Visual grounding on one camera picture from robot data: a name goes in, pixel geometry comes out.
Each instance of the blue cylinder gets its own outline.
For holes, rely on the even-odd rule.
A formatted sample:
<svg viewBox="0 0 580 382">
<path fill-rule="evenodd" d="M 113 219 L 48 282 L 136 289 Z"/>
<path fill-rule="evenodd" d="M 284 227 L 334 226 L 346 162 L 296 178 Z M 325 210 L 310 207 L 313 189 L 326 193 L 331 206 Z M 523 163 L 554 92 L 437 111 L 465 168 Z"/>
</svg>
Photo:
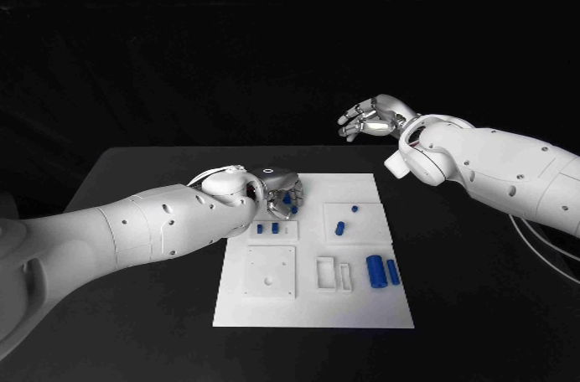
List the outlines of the blue cylinder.
<svg viewBox="0 0 580 382">
<path fill-rule="evenodd" d="M 338 225 L 336 225 L 335 234 L 336 234 L 336 235 L 342 235 L 344 232 L 345 232 L 345 222 L 344 222 L 344 221 L 339 221 L 339 222 L 338 222 Z"/>
<path fill-rule="evenodd" d="M 383 258 L 380 255 L 367 257 L 367 268 L 372 288 L 387 287 L 387 275 L 384 274 Z"/>
<path fill-rule="evenodd" d="M 398 280 L 398 273 L 397 273 L 397 267 L 396 267 L 396 261 L 393 259 L 387 260 L 387 267 L 390 268 L 390 275 L 391 275 L 391 282 L 394 286 L 398 286 L 401 283 Z"/>
</svg>

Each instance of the robotic hand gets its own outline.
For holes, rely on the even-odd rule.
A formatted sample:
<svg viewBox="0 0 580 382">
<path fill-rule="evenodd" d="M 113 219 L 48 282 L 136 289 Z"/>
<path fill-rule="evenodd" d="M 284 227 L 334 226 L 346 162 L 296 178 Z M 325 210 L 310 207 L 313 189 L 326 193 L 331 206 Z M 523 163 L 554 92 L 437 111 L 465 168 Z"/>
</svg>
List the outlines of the robotic hand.
<svg viewBox="0 0 580 382">
<path fill-rule="evenodd" d="M 150 189 L 98 208 L 0 219 L 0 359 L 84 284 L 237 236 L 263 203 L 274 217 L 290 219 L 303 203 L 299 174 L 227 166 L 199 174 L 188 186 Z"/>
<path fill-rule="evenodd" d="M 411 172 L 433 186 L 455 181 L 492 208 L 580 237 L 576 154 L 453 116 L 423 116 L 390 95 L 354 106 L 338 123 L 346 124 L 338 134 L 349 142 L 359 133 L 398 139 L 398 151 L 384 162 L 397 178 Z"/>
</svg>

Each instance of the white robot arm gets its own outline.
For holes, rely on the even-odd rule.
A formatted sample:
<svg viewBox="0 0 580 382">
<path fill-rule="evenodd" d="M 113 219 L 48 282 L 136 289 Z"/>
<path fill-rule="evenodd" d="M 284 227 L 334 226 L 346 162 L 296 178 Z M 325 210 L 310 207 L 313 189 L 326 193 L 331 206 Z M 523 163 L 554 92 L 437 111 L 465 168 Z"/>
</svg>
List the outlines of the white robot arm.
<svg viewBox="0 0 580 382">
<path fill-rule="evenodd" d="M 293 216 L 303 201 L 297 173 L 228 166 L 188 186 L 150 189 L 98 208 L 0 219 L 0 359 L 74 290 L 241 234 L 264 201 L 274 217 Z"/>
<path fill-rule="evenodd" d="M 455 181 L 492 208 L 580 237 L 576 154 L 453 116 L 423 116 L 390 95 L 348 110 L 338 123 L 348 121 L 338 133 L 349 142 L 361 132 L 398 138 L 398 151 L 384 162 L 397 178 L 411 172 L 433 186 Z"/>
</svg>

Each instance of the blue block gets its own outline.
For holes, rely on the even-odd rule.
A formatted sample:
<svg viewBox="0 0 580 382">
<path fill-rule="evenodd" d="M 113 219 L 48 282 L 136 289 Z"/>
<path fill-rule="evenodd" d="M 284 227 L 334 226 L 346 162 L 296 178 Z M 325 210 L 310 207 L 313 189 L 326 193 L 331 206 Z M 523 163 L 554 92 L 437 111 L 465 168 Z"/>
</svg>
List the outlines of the blue block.
<svg viewBox="0 0 580 382">
<path fill-rule="evenodd" d="M 383 258 L 380 255 L 371 255 L 367 258 L 368 279 L 372 288 L 387 287 L 387 275 L 384 274 Z"/>
<path fill-rule="evenodd" d="M 396 267 L 396 261 L 393 259 L 387 260 L 387 267 L 390 268 L 391 282 L 394 286 L 398 286 L 401 281 L 398 280 L 398 273 Z"/>
<path fill-rule="evenodd" d="M 338 225 L 336 225 L 335 234 L 336 234 L 336 235 L 342 235 L 344 232 L 345 232 L 345 222 L 344 222 L 344 221 L 339 221 L 339 222 L 338 222 Z"/>
</svg>

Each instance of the black table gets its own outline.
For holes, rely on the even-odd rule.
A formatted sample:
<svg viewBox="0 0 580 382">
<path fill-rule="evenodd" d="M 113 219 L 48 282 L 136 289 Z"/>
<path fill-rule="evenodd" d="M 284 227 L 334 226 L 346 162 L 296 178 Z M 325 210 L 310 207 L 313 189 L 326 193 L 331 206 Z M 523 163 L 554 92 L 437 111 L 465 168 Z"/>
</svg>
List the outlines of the black table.
<svg viewBox="0 0 580 382">
<path fill-rule="evenodd" d="M 459 184 L 394 178 L 383 162 L 396 148 L 116 148 L 67 211 L 228 164 L 372 173 L 416 329 L 214 328 L 221 240 L 84 285 L 0 363 L 0 380 L 576 380 L 580 287 Z"/>
</svg>

